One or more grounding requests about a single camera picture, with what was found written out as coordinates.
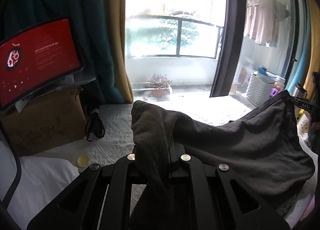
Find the dark gray garment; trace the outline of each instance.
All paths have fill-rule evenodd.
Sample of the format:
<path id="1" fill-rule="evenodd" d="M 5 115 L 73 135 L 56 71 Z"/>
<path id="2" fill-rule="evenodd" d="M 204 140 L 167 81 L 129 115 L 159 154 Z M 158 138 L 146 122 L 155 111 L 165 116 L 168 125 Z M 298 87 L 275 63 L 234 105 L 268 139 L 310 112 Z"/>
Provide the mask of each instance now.
<path id="1" fill-rule="evenodd" d="M 204 164 L 228 164 L 280 214 L 287 211 L 315 171 L 299 144 L 288 95 L 283 91 L 239 120 L 217 127 L 136 101 L 132 108 L 136 166 L 150 183 L 132 213 L 130 229 L 168 229 L 164 218 L 175 213 L 177 200 L 167 173 L 172 138 Z M 156 228 L 149 224 L 155 220 Z"/>

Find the monitor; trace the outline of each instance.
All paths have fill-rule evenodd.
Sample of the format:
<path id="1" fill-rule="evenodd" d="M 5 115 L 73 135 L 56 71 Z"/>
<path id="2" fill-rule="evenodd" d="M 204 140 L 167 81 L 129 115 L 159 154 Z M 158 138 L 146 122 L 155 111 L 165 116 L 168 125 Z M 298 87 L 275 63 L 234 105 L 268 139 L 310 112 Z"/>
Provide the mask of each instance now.
<path id="1" fill-rule="evenodd" d="M 82 67 L 68 18 L 20 31 L 0 43 L 0 111 Z"/>

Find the white wicker basket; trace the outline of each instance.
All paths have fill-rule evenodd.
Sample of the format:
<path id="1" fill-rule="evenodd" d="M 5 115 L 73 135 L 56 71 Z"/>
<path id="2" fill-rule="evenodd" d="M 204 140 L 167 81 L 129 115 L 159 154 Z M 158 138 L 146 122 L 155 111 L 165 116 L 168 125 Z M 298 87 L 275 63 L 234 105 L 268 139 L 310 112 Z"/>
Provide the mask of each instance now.
<path id="1" fill-rule="evenodd" d="M 258 107 L 270 98 L 271 90 L 274 86 L 274 80 L 271 78 L 260 78 L 251 74 L 247 87 L 247 98 Z"/>

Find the balcony wall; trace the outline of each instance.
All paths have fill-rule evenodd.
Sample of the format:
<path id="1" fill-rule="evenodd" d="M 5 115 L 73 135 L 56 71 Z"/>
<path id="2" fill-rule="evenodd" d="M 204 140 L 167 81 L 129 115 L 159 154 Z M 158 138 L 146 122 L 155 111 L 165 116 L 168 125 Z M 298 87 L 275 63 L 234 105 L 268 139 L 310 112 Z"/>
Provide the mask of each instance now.
<path id="1" fill-rule="evenodd" d="M 126 59 L 131 83 L 147 82 L 153 74 L 167 75 L 172 85 L 210 85 L 218 60 L 188 57 L 149 57 Z"/>

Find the flower pot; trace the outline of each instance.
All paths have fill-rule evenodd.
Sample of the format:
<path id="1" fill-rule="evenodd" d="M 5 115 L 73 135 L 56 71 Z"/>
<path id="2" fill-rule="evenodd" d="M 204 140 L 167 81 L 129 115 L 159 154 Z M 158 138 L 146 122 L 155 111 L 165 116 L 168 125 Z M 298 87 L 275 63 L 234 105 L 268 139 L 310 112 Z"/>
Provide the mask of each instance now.
<path id="1" fill-rule="evenodd" d="M 162 97 L 164 95 L 163 89 L 155 89 L 152 90 L 152 94 L 154 97 Z"/>

